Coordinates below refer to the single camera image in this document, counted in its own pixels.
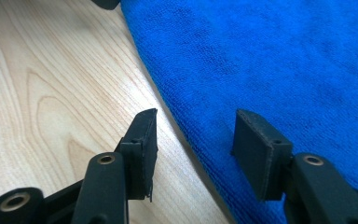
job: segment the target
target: black object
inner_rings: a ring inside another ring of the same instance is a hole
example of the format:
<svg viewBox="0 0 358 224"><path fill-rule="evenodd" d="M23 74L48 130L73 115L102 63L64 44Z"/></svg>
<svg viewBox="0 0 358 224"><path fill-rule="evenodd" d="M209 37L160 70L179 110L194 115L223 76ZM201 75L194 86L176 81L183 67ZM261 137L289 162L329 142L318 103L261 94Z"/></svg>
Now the black object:
<svg viewBox="0 0 358 224"><path fill-rule="evenodd" d="M260 115L237 111L233 155L260 201L285 193L288 223L358 224L358 191L327 159L292 155L292 143Z"/></svg>
<svg viewBox="0 0 358 224"><path fill-rule="evenodd" d="M113 10L120 3L120 0L92 0L98 7L107 10Z"/></svg>
<svg viewBox="0 0 358 224"><path fill-rule="evenodd" d="M115 152L89 161L84 180L46 199L34 188L0 196L0 224L128 223L127 200L152 197L156 115L157 109L137 114Z"/></svg>

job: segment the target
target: screw hole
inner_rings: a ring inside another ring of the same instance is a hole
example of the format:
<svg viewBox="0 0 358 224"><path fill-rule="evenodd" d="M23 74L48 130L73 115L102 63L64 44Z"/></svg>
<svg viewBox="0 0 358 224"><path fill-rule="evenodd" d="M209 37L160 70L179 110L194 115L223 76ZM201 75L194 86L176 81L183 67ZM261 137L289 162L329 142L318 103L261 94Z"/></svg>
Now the screw hole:
<svg viewBox="0 0 358 224"><path fill-rule="evenodd" d="M105 165L113 162L115 160L114 156L102 156L100 159L98 159L98 163Z"/></svg>
<svg viewBox="0 0 358 224"><path fill-rule="evenodd" d="M305 156L304 161L311 165L321 166L324 164L324 162L315 156Z"/></svg>
<svg viewBox="0 0 358 224"><path fill-rule="evenodd" d="M2 212L15 211L26 205L30 201L30 198L31 196L27 192L13 194L0 204L0 210Z"/></svg>

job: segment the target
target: light wood grain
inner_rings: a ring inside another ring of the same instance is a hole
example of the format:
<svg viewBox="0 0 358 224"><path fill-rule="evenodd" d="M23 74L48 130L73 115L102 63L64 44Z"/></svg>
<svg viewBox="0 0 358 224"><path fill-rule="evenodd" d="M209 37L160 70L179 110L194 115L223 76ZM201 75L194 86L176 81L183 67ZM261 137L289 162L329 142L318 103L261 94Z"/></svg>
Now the light wood grain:
<svg viewBox="0 0 358 224"><path fill-rule="evenodd" d="M145 71L119 7L0 1L0 195L36 187L48 196L82 179L90 158L112 151L133 117L152 107L153 202L130 201L131 223L232 221Z"/></svg>

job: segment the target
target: wooden table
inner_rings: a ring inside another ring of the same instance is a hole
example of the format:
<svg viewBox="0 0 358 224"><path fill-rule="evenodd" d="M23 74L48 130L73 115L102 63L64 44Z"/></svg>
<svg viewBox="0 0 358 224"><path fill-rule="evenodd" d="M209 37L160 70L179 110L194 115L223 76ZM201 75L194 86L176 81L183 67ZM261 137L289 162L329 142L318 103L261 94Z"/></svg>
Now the wooden table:
<svg viewBox="0 0 358 224"><path fill-rule="evenodd" d="M158 109L153 202L131 223L232 222L147 74L118 7L89 0L0 1L0 195L45 196L83 178L133 117Z"/></svg>

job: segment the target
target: blue cloth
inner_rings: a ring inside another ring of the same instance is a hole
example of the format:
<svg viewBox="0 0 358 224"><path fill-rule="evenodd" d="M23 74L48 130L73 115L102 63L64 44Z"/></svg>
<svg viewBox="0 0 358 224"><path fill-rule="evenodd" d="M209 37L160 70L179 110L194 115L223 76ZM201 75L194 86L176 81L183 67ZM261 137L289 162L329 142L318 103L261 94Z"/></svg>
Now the blue cloth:
<svg viewBox="0 0 358 224"><path fill-rule="evenodd" d="M237 108L358 189L358 1L122 0L136 47L240 223L284 222L230 156Z"/></svg>

